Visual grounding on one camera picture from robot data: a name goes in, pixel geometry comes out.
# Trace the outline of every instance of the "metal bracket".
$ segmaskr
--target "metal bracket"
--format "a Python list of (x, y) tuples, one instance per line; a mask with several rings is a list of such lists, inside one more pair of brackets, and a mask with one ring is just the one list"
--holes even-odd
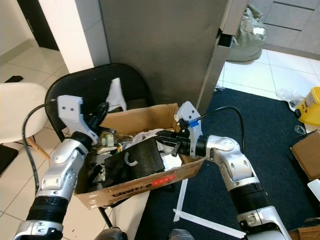
[[(182, 104), (179, 108), (176, 115), (174, 115), (175, 121), (178, 123), (180, 119), (188, 122), (191, 120), (195, 120), (196, 118), (200, 117), (199, 112), (197, 109), (192, 105), (191, 102), (186, 101)], [(188, 130), (190, 132), (190, 156), (192, 158), (196, 157), (196, 145), (200, 135), (202, 135), (201, 131), (201, 121), (198, 121), (199, 125), (196, 126), (188, 126)]]
[(62, 122), (73, 132), (86, 134), (92, 139), (92, 145), (98, 143), (99, 137), (90, 130), (81, 114), (82, 97), (62, 95), (57, 97), (58, 115)]

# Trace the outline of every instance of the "baseboard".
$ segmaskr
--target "baseboard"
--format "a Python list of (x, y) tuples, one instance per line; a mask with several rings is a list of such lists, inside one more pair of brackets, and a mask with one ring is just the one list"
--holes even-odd
[(280, 53), (297, 55), (297, 56), (308, 58), (308, 59), (320, 60), (319, 54), (315, 54), (315, 53), (311, 53), (311, 52), (307, 52), (307, 51), (296, 50), (296, 49), (289, 48), (289, 47), (277, 46), (277, 45), (265, 43), (263, 45), (263, 48), (267, 49), (267, 50), (271, 50), (271, 51), (280, 52)]
[(24, 42), (20, 43), (18, 46), (10, 49), (9, 51), (5, 52), (4, 54), (0, 55), (0, 66), (9, 62), (10, 60), (14, 59), (16, 56), (24, 52), (25, 50), (35, 46), (34, 39), (28, 39)]

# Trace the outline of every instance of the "green bag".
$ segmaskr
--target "green bag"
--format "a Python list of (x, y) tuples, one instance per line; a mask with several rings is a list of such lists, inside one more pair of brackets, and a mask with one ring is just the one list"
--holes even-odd
[(266, 42), (267, 28), (262, 23), (263, 14), (251, 4), (248, 4), (227, 61), (247, 62), (260, 58), (262, 46)]

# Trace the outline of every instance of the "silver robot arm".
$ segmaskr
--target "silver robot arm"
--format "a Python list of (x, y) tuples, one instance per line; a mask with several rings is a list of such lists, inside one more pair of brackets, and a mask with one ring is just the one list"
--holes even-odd
[(77, 184), (78, 174), (92, 145), (98, 142), (99, 124), (109, 104), (100, 104), (88, 125), (81, 114), (82, 99), (63, 95), (57, 99), (58, 114), (74, 133), (55, 150), (35, 195), (26, 221), (20, 223), (13, 240), (60, 240), (63, 220)]
[(204, 136), (200, 114), (185, 102), (174, 116), (181, 130), (178, 134), (159, 132), (160, 139), (176, 144), (176, 152), (193, 158), (207, 157), (218, 165), (225, 186), (237, 210), (237, 220), (248, 240), (290, 240), (276, 209), (269, 203), (268, 193), (239, 144), (229, 137)]
[(229, 138), (210, 135), (206, 156), (218, 165), (237, 210), (237, 220), (248, 240), (291, 240), (277, 210), (239, 144)]

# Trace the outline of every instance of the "open cardboard box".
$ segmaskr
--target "open cardboard box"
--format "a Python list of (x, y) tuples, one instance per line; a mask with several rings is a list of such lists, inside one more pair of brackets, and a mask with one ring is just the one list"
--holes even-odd
[[(111, 113), (106, 116), (101, 126), (116, 129), (118, 134), (137, 134), (153, 129), (174, 129), (178, 132), (180, 128), (174, 120), (177, 111), (178, 105), (174, 103)], [(85, 162), (74, 193), (87, 208), (94, 209), (194, 177), (205, 161), (205, 158), (193, 159), (183, 155), (180, 155), (180, 158), (180, 167), (88, 193), (88, 162)]]

